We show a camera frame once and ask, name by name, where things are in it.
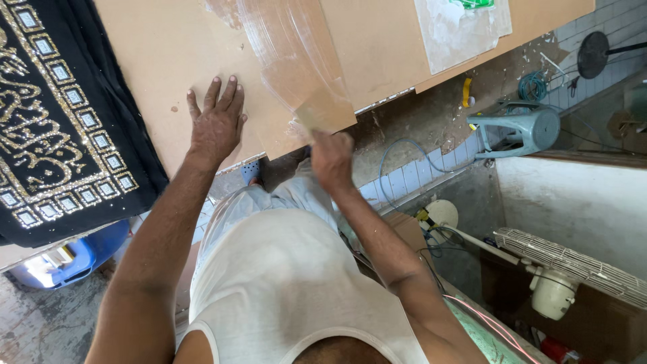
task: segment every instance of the white fan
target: white fan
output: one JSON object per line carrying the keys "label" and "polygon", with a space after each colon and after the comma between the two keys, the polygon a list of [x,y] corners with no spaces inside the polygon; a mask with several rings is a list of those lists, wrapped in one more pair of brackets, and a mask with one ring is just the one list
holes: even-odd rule
{"label": "white fan", "polygon": [[[531,282],[532,308],[543,316],[561,319],[575,302],[580,283],[647,309],[647,282],[642,279],[523,231],[504,227],[495,234],[497,245],[522,256],[526,270],[535,275]],[[530,265],[530,260],[543,267]]]}

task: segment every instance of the red object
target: red object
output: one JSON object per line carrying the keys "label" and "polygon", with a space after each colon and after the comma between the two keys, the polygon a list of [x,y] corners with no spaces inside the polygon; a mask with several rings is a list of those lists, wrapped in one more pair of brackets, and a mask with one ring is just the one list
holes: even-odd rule
{"label": "red object", "polygon": [[564,357],[566,357],[566,354],[572,351],[573,349],[566,347],[564,344],[560,343],[550,336],[547,336],[542,341],[542,352],[557,364],[562,364],[564,362]]}

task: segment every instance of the man's left hand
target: man's left hand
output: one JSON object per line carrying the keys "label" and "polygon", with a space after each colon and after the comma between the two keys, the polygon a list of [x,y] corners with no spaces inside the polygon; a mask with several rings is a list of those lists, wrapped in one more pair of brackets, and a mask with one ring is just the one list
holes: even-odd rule
{"label": "man's left hand", "polygon": [[214,78],[204,96],[203,110],[200,111],[195,100],[195,91],[189,90],[186,101],[193,120],[191,148],[189,155],[200,161],[205,168],[217,168],[240,143],[243,125],[247,115],[241,114],[245,93],[235,76],[218,100],[222,81]]}

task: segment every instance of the pink wire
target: pink wire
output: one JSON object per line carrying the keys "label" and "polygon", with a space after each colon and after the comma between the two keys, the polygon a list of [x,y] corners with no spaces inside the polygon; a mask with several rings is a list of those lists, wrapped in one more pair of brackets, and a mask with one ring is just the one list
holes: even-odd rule
{"label": "pink wire", "polygon": [[[523,355],[526,355],[528,357],[528,359],[530,359],[534,364],[541,364],[539,361],[536,361],[532,356],[530,356],[530,354],[528,354],[524,349],[522,349],[521,345],[519,345],[517,340],[515,340],[512,335],[510,335],[508,330],[504,329],[503,326],[501,326],[495,320],[493,320],[493,319],[487,317],[486,315],[478,312],[477,310],[473,309],[473,307],[471,307],[469,304],[457,299],[456,297],[452,297],[452,296],[449,296],[449,295],[443,295],[443,296],[447,297],[447,298],[450,298],[450,299],[453,299],[453,300],[455,300],[457,302],[460,302],[463,306],[465,306],[465,307],[469,308],[470,310],[472,310],[472,312],[476,313],[476,315],[478,315],[482,320],[484,320],[485,323],[487,323],[489,327],[491,327],[494,331],[497,332],[497,334],[499,334],[503,339],[505,339],[508,342],[508,344],[510,344],[515,349],[519,350],[521,353],[523,353]],[[497,330],[496,327],[492,326],[492,324],[490,324],[490,322],[492,322],[496,326],[500,327],[501,330],[503,330],[512,339],[512,341],[510,341],[507,337],[505,337],[505,335],[503,335],[499,330]]]}

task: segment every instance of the blue plastic container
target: blue plastic container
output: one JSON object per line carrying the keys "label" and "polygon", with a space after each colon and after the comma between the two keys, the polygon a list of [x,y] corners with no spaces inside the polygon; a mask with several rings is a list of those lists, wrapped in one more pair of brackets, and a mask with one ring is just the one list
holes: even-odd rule
{"label": "blue plastic container", "polygon": [[[129,231],[128,220],[122,220],[67,244],[65,247],[72,253],[74,260],[58,268],[52,267],[45,274],[31,272],[29,263],[21,264],[9,272],[26,286],[56,290],[86,277],[102,265],[121,247]],[[33,259],[45,261],[40,256]]]}

